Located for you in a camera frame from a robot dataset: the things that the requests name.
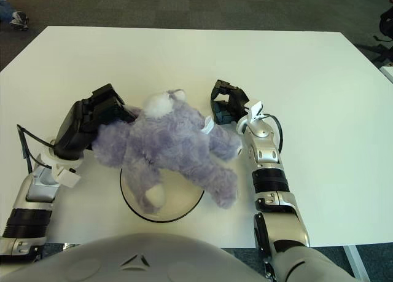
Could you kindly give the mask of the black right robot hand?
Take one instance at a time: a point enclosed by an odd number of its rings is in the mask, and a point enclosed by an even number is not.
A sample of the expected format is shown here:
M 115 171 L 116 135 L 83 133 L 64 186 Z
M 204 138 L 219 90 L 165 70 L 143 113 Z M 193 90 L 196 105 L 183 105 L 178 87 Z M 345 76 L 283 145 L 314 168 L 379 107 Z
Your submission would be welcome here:
M 228 101 L 216 100 L 219 95 L 228 95 Z M 245 104 L 249 98 L 239 87 L 218 79 L 211 92 L 211 109 L 216 124 L 225 125 L 238 122 L 247 114 Z

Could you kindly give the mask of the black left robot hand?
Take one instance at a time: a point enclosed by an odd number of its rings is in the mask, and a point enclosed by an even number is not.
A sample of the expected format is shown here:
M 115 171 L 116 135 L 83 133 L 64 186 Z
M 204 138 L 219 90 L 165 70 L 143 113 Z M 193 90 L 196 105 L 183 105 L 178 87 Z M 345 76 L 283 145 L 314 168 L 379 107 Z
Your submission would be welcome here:
M 76 101 L 69 110 L 56 136 L 54 154 L 65 160 L 79 159 L 91 147 L 100 125 L 122 120 L 132 122 L 137 112 L 128 110 L 111 84 L 92 92 L 92 96 Z

